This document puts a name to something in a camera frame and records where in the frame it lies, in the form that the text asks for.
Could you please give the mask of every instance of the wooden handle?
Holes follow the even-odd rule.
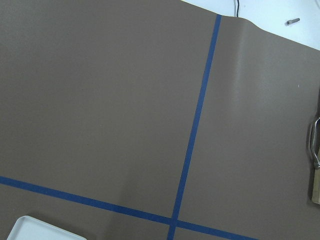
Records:
[[[320,169],[314,171],[312,202],[320,204]]]

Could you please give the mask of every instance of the cable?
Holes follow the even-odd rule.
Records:
[[[236,17],[238,18],[239,17],[239,0],[236,0],[238,2],[238,6],[236,7]]]

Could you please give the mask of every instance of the metal screw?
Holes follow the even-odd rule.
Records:
[[[299,21],[300,21],[300,18],[296,18],[296,19],[293,19],[293,20],[286,21],[286,24],[290,25],[290,24],[294,24],[294,23],[299,22]]]

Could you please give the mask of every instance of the blue painter's tape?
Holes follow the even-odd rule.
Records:
[[[227,231],[222,231],[222,230],[210,228],[207,226],[193,224],[193,223],[186,222],[186,221],[178,220],[176,223],[176,226],[178,228],[188,229],[188,230],[196,231],[199,233],[209,234],[209,235],[213,235],[213,236],[217,236],[217,237],[225,238],[225,239],[230,239],[230,240],[257,240],[256,238],[242,236],[242,235],[230,233]]]
[[[200,93],[199,93],[199,97],[198,97],[198,102],[197,102],[195,113],[194,113],[194,119],[193,119],[193,123],[192,123],[190,137],[189,137],[189,143],[188,143],[188,146],[186,149],[186,154],[185,154],[184,164],[183,164],[182,173],[181,173],[181,177],[180,177],[180,182],[179,182],[179,186],[178,186],[178,190],[177,190],[177,194],[176,194],[176,198],[175,198],[175,202],[174,202],[174,207],[173,207],[173,212],[172,212],[172,222],[169,227],[167,240],[173,240],[174,236],[175,236],[175,230],[177,227],[178,216],[179,216],[182,198],[183,198],[184,190],[185,190],[185,186],[186,186],[191,157],[192,157],[192,153],[194,150],[196,135],[197,135],[200,116],[201,116],[201,111],[202,111],[202,107],[203,107],[204,100],[205,100],[206,89],[207,89],[208,79],[209,79],[209,75],[210,75],[210,69],[211,69],[213,58],[214,58],[220,23],[221,23],[221,15],[217,15],[216,19],[215,19],[214,29],[213,29],[211,43],[210,43],[210,47],[209,47],[209,53],[208,53],[208,56],[206,59],[205,69],[204,69],[204,73],[203,73],[203,77],[202,77],[202,83],[201,83]]]
[[[14,180],[4,176],[0,176],[0,184],[15,187],[18,189],[28,190],[38,194],[44,194],[44,195],[55,197],[58,199],[64,199],[71,202],[92,206],[99,209],[109,210],[109,211],[120,213],[120,214],[125,214],[125,215],[129,215],[129,216],[133,216],[141,219],[146,219],[146,220],[150,220],[150,221],[161,223],[161,224],[169,225],[171,222],[171,219],[169,217],[152,214],[145,211],[135,210],[132,208],[119,206],[119,205],[111,204],[108,202],[99,201],[92,198],[67,193],[64,191],[54,190],[48,187],[38,186],[31,183]]]
[[[109,210],[111,212],[129,215],[129,216],[133,216],[136,218],[146,219],[146,220],[161,223],[161,224],[171,225],[171,223],[172,223],[171,222],[172,219],[165,217],[165,216],[160,216],[160,215],[148,213],[145,211],[135,210],[132,208],[119,206],[119,205],[111,204],[108,202],[99,201],[99,200],[95,200],[92,198],[67,193],[64,191],[54,190],[54,189],[51,189],[48,187],[39,186],[39,185],[24,182],[24,181],[18,181],[18,180],[12,179],[12,178],[4,177],[4,176],[0,176],[0,184],[7,185],[10,187],[14,187],[14,188],[18,188],[18,189],[31,191],[31,192],[38,193],[38,194],[47,195],[47,196],[58,198],[58,199],[63,199],[63,200],[83,204],[83,205],[88,205],[88,206],[99,208],[99,209]],[[247,236],[241,236],[241,235],[237,235],[237,234],[230,233],[227,231],[217,230],[214,228],[201,226],[201,225],[197,225],[197,224],[193,224],[193,223],[189,223],[189,222],[185,222],[185,221],[180,221],[180,220],[176,221],[175,226],[178,228],[187,229],[187,230],[191,230],[191,231],[195,231],[195,232],[200,232],[203,234],[218,236],[218,237],[225,238],[225,239],[257,240],[257,239],[250,238]]]

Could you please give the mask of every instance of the white tray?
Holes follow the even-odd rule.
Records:
[[[84,237],[40,221],[22,216],[14,224],[7,240],[86,240]]]

